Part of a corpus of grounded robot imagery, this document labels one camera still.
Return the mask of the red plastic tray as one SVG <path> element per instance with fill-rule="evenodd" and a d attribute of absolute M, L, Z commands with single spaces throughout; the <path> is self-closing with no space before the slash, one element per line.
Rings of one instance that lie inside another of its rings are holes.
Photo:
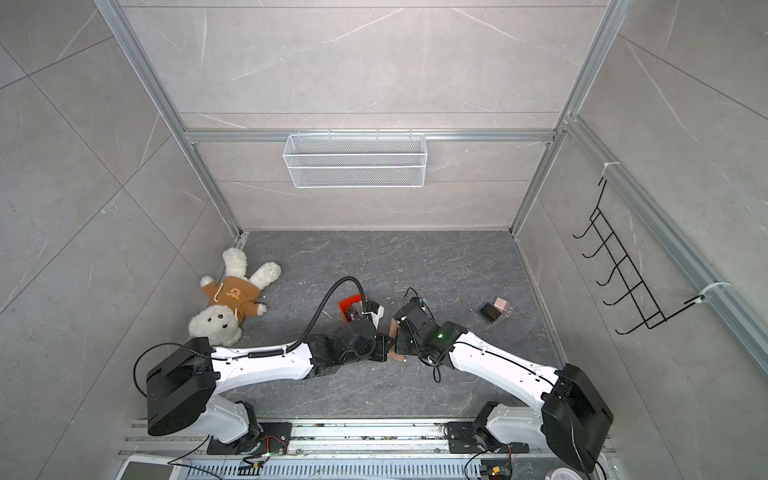
<path fill-rule="evenodd" d="M 363 317 L 364 307 L 359 294 L 339 301 L 338 307 L 346 323 L 359 321 Z"/>

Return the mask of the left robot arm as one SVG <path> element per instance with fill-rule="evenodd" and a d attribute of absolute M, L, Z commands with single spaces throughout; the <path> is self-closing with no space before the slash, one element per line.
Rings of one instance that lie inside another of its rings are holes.
<path fill-rule="evenodd" d="M 224 444 L 257 430 L 253 407 L 225 392 L 277 380 L 330 375 L 360 360 L 384 361 L 392 339 L 370 320 L 348 323 L 334 335 L 310 334 L 271 348 L 213 347 L 206 337 L 179 346 L 146 375 L 147 431 L 155 437 L 193 428 Z"/>

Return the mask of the tan leather card holder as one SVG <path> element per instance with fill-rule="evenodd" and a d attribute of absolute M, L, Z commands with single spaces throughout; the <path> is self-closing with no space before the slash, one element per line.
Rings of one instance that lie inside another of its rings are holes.
<path fill-rule="evenodd" d="M 387 358 L 389 360 L 396 361 L 396 362 L 404 362 L 405 357 L 396 352 L 398 332 L 399 332 L 399 324 L 396 319 L 392 319 L 390 321 L 390 326 L 388 330 L 389 350 L 387 352 Z"/>

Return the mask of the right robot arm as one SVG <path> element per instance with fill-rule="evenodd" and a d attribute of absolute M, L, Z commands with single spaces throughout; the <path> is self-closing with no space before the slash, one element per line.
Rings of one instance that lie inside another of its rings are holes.
<path fill-rule="evenodd" d="M 510 393 L 531 409 L 525 418 L 490 401 L 472 426 L 481 449 L 493 452 L 509 444 L 545 446 L 571 468 L 593 474 L 614 415 L 586 373 L 567 363 L 539 365 L 481 339 L 454 322 L 438 324 L 414 296 L 394 314 L 399 329 L 395 352 L 413 355 L 440 379 L 442 367 L 474 375 Z"/>

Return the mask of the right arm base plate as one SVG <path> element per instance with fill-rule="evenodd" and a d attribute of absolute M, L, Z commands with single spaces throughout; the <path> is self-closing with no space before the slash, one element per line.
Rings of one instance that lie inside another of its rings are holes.
<path fill-rule="evenodd" d="M 475 454 L 481 451 L 513 454 L 530 452 L 528 444 L 520 442 L 503 444 L 484 427 L 476 427 L 472 422 L 447 422 L 444 424 L 443 433 L 448 441 L 449 452 L 452 454 Z"/>

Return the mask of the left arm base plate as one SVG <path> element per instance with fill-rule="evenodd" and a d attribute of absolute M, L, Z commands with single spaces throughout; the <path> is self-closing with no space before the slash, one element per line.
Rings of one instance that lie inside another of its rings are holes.
<path fill-rule="evenodd" d="M 259 425 L 256 432 L 246 433 L 229 444 L 211 439 L 208 455 L 256 455 L 282 454 L 288 450 L 293 424 L 291 422 L 267 422 Z"/>

